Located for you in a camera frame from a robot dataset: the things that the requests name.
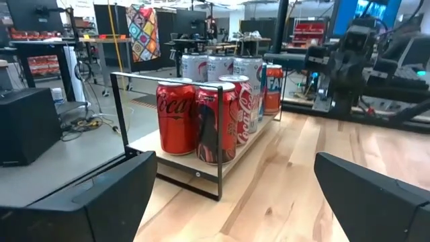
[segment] can with printed image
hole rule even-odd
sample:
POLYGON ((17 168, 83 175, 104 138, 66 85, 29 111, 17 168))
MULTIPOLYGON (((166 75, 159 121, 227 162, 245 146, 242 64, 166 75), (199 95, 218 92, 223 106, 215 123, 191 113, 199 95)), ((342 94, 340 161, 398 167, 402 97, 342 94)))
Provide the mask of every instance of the can with printed image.
POLYGON ((250 134, 257 131, 262 69, 263 59, 260 56, 238 56, 234 58, 233 74, 248 77, 252 88, 250 134))
POLYGON ((222 75, 233 73, 233 56, 211 54, 208 56, 208 81, 218 81, 222 75))
POLYGON ((208 56, 200 53, 184 53, 182 55, 182 77, 195 82, 208 81, 208 56))
POLYGON ((264 93, 264 114, 272 115, 280 111, 281 106, 281 89, 284 72, 281 65, 267 65, 267 74, 265 75, 267 85, 264 93))

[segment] silver soda can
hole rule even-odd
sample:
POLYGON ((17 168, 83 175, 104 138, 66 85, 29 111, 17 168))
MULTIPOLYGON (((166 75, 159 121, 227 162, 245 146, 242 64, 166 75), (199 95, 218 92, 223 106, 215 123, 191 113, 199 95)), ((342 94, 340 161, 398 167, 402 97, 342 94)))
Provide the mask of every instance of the silver soda can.
POLYGON ((182 77, 196 82, 208 81, 208 56, 200 53, 182 55, 182 77))
POLYGON ((208 56, 208 81, 218 81, 222 75, 233 74, 233 56, 211 54, 208 56))
POLYGON ((262 70, 263 59, 259 56, 239 56, 234 58, 233 74, 247 76, 252 87, 251 123, 249 126, 250 134, 257 131, 262 70))

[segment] storage rack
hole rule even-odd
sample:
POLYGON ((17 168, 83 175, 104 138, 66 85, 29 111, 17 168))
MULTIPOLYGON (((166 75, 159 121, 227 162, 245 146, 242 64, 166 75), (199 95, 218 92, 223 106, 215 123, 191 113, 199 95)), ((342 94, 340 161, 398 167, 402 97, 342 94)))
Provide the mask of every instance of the storage rack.
MULTIPOLYGON (((17 31, 13 28, 9 29, 12 40, 35 41, 45 40, 47 38, 59 37, 58 32, 35 32, 35 31, 17 31)), ((56 77, 60 78, 60 69, 56 56, 36 56, 28 58, 32 74, 35 79, 45 79, 56 77)))
MULTIPOLYGON (((149 80, 149 81, 166 81, 166 82, 170 82, 170 83, 181 83, 181 84, 193 85, 193 86, 197 86, 197 87, 212 87, 212 86, 205 84, 205 83, 196 83, 196 82, 188 83, 188 82, 184 82, 184 81, 176 81, 176 80, 164 79, 164 78, 158 78, 158 77, 147 77, 147 76, 135 75, 135 74, 129 74, 129 73, 115 72, 115 73, 110 74, 110 79, 112 81, 112 92, 114 93, 115 107, 116 107, 116 112, 118 115, 118 122, 120 125, 120 131, 121 131, 122 142, 123 142, 123 146, 124 146, 124 152, 125 152, 127 158, 131 159, 132 157, 139 155, 145 151, 155 151, 155 153, 157 154, 157 161, 160 164, 178 169, 182 172, 191 174, 194 177, 199 177, 199 178, 208 180, 209 182, 213 182, 217 185, 218 193, 217 194, 210 193, 210 192, 205 191, 203 189, 200 189, 196 186, 192 186, 189 183, 179 181, 175 178, 169 177, 167 175, 163 175, 163 174, 158 172, 157 177, 159 179, 163 179, 166 182, 172 183, 176 186, 179 186, 179 187, 184 188, 186 190, 195 192, 199 195, 205 196, 205 197, 213 199, 215 201, 221 200, 223 179, 230 173, 230 171, 232 171, 232 168, 237 163, 240 162, 241 157, 247 152, 247 150, 253 145, 253 143, 257 142, 257 139, 259 138, 259 136, 261 136, 263 134, 263 132, 265 131, 265 129, 268 128, 269 123, 272 120, 280 122, 282 119, 281 113, 278 113, 277 115, 272 115, 272 116, 264 116, 263 120, 258 125, 257 132, 250 135, 249 140, 245 145, 243 145, 241 147, 237 147, 236 157, 227 164, 222 164, 221 159, 218 159, 218 163, 216 165, 213 165, 213 166, 208 165, 208 164, 204 163, 203 161, 200 161, 196 157, 196 154, 194 154, 194 153, 192 153, 190 155, 186 155, 186 156, 168 155, 168 154, 164 153, 161 149, 160 136, 159 136, 158 130, 156 130, 156 131, 154 131, 154 132, 152 132, 152 133, 150 133, 150 134, 148 134, 148 135, 146 135, 146 136, 144 136, 144 137, 142 137, 142 138, 140 138, 140 139, 138 139, 132 143, 129 143, 128 135, 127 135, 126 122, 124 119, 124 112, 122 109, 120 89, 118 87, 117 76, 135 78, 135 79, 140 79, 140 80, 149 80)), ((283 84, 282 86, 284 87, 284 89, 282 90, 281 97, 283 97, 284 93, 285 93, 286 75, 285 75, 285 78, 283 79, 283 82, 284 83, 282 83, 283 84)), ((218 94, 218 97, 222 97, 222 94, 223 94, 222 87, 218 87, 218 93, 217 94, 218 94)), ((218 125, 217 130, 221 130, 221 124, 222 124, 222 119, 223 119, 222 110, 221 110, 222 107, 223 107, 222 98, 218 98, 218 120, 219 120, 219 122, 217 124, 218 125)), ((218 147, 222 146, 222 132, 218 132, 217 143, 218 143, 218 147)), ((222 157, 222 149, 218 149, 217 153, 218 153, 218 157, 222 157)))
POLYGON ((328 26, 329 21, 325 17, 315 20, 294 19, 293 46, 305 46, 310 43, 311 39, 317 39, 318 43, 322 44, 325 41, 328 26))

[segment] blue panel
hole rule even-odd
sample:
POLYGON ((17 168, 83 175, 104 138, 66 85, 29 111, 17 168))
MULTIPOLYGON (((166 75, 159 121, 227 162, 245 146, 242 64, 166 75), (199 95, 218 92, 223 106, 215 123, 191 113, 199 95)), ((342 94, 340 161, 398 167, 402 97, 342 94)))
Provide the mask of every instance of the blue panel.
POLYGON ((389 28, 393 28, 396 21, 398 8, 402 0, 389 0, 387 9, 385 11, 384 22, 389 28))
MULTIPOLYGON (((355 17, 358 0, 339 0, 339 10, 335 26, 333 28, 334 35, 344 35, 347 31, 348 23, 355 17)), ((389 0, 384 13, 384 22, 389 28, 392 28, 396 21, 398 8, 400 7, 401 0, 389 0)))
POLYGON ((333 28, 334 35, 343 35, 347 31, 348 23, 354 18, 357 1, 358 0, 341 0, 335 27, 333 28))

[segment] yellow cable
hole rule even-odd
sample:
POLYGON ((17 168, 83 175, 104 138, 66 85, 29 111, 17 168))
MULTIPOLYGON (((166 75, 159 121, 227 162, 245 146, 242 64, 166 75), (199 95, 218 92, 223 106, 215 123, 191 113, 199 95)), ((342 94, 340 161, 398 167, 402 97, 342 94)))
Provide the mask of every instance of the yellow cable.
MULTIPOLYGON (((107 10, 109 11, 110 28, 112 29, 112 34, 114 36, 114 44, 115 44, 115 49, 116 49, 116 57, 118 58, 118 65, 120 66, 120 72, 123 72, 122 60, 121 60, 121 54, 120 54, 120 47, 118 46, 118 40, 116 39, 115 26, 114 26, 114 18, 112 17, 112 10, 110 9, 110 6, 111 6, 110 5, 110 0, 107 0, 107 10)), ((124 90, 124 95, 125 95, 125 98, 124 98, 124 100, 125 100, 125 106, 127 106, 127 104, 128 104, 127 89, 126 89, 126 84, 125 84, 125 80, 124 80, 123 76, 121 76, 121 82, 122 82, 122 89, 124 90)), ((129 117, 128 127, 126 128, 127 132, 128 132, 128 129, 130 128, 130 120, 131 120, 131 117, 129 117)))

